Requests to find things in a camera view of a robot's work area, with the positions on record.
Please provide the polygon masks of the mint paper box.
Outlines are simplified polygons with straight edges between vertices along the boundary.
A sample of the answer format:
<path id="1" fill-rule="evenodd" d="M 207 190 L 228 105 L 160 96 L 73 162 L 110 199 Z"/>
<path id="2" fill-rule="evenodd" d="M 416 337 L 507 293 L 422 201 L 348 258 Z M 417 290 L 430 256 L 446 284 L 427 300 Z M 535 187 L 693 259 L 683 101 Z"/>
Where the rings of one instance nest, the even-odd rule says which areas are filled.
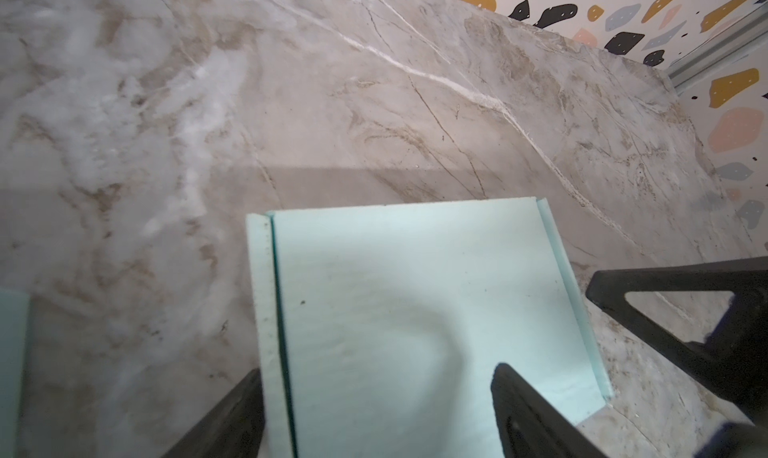
<path id="1" fill-rule="evenodd" d="M 1 456 L 14 457 L 22 399 L 30 298 L 1 289 Z"/>

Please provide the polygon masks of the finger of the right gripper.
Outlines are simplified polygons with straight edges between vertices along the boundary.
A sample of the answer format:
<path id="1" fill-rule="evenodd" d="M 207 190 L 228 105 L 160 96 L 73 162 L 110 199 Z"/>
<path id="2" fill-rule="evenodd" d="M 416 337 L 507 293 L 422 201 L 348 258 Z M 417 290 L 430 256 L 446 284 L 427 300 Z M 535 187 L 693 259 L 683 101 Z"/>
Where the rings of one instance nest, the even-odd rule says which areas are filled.
<path id="1" fill-rule="evenodd" d="M 767 260 L 603 270 L 587 298 L 752 422 L 767 422 Z"/>

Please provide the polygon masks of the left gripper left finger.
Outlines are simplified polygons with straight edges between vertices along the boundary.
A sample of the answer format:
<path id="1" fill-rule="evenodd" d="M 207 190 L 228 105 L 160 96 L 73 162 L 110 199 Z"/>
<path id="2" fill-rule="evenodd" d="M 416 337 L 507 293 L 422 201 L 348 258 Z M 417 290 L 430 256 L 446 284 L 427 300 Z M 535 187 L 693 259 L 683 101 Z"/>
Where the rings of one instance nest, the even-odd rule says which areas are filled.
<path id="1" fill-rule="evenodd" d="M 163 457 L 257 457 L 265 426 L 262 377 L 253 369 Z"/>

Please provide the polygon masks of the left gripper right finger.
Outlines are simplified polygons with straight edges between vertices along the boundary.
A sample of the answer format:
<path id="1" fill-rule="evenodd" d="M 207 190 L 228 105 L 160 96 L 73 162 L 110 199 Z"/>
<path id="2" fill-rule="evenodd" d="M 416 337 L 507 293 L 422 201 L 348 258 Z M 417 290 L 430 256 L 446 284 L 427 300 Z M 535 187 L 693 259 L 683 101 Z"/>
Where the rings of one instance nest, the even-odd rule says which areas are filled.
<path id="1" fill-rule="evenodd" d="M 510 365 L 496 366 L 490 389 L 506 457 L 604 455 Z"/>

